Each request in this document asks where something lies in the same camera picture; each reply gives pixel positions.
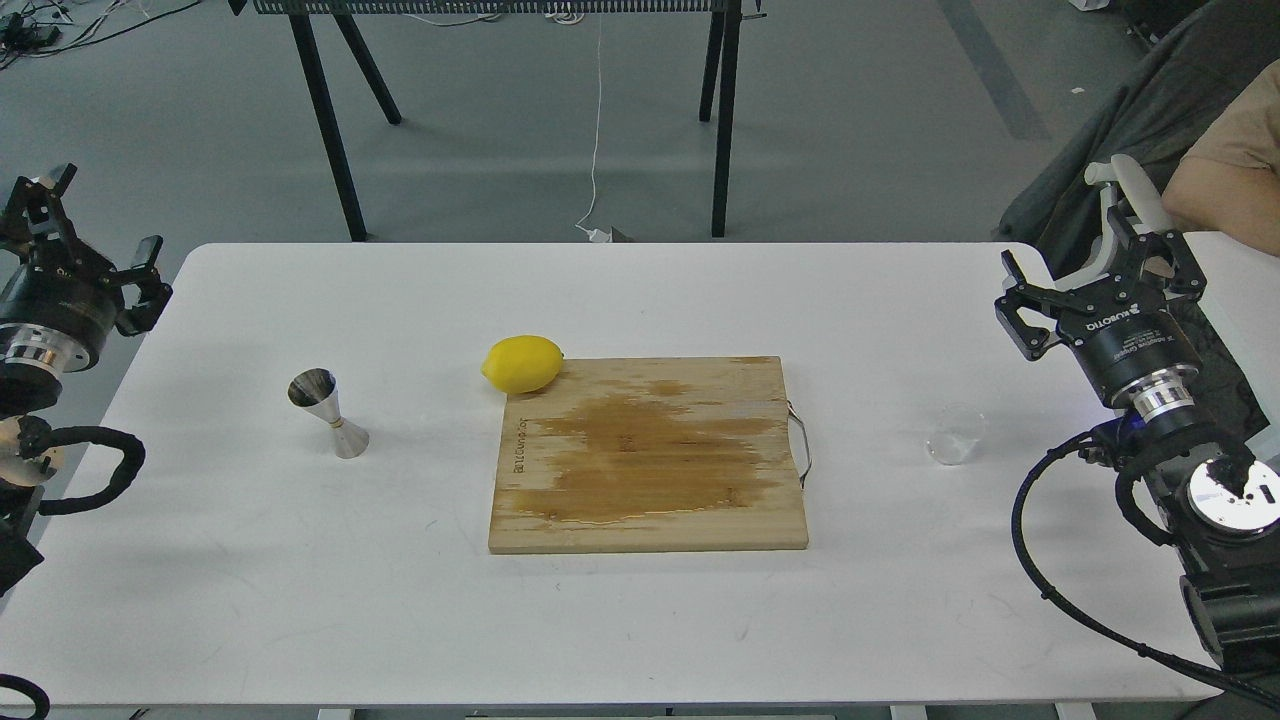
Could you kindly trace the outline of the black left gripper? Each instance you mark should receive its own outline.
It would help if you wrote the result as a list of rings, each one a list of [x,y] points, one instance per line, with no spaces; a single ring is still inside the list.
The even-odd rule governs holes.
[[[124,337],[152,331],[173,296],[156,266],[161,236],[142,238],[125,269],[93,252],[79,259],[61,201],[77,170],[61,164],[46,176],[18,177],[3,209],[3,250],[27,263],[3,288],[4,366],[87,370],[99,364],[114,328]],[[129,286],[138,293],[125,307],[120,290]]]

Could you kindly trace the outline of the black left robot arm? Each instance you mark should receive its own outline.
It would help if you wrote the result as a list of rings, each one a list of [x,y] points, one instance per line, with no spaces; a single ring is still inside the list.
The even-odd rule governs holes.
[[[40,416],[61,397],[63,378],[95,366],[108,337],[150,332],[172,299],[156,260],[163,240],[140,241],[125,268],[83,241],[63,205],[76,176],[67,163],[45,177],[19,177],[3,209],[3,249],[18,268],[1,297],[3,542],[1,587],[10,591],[44,561],[29,538],[36,516],[100,509],[119,498],[145,464],[143,443],[105,427],[54,428]],[[65,447],[119,452],[104,488],[46,498]]]

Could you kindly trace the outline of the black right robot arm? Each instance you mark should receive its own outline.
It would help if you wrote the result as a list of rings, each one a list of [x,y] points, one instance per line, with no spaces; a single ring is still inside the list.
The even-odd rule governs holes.
[[[1100,275],[1074,290],[1032,284],[1012,252],[1001,255],[1007,279],[995,311],[1021,355],[1034,361],[1068,347],[1098,401],[1116,413],[1028,471],[1010,519],[1014,552],[1042,598],[1076,623],[1276,711],[1277,693],[1260,680],[1277,675],[1277,475],[1190,392],[1201,363],[1170,307],[1197,301],[1207,282],[1184,237],[1139,233],[1115,209],[1106,220],[1117,249]],[[1070,454],[1111,469],[1123,518],[1152,544],[1178,552],[1181,600],[1211,665],[1107,628],[1037,568],[1023,530],[1025,503],[1038,478]]]

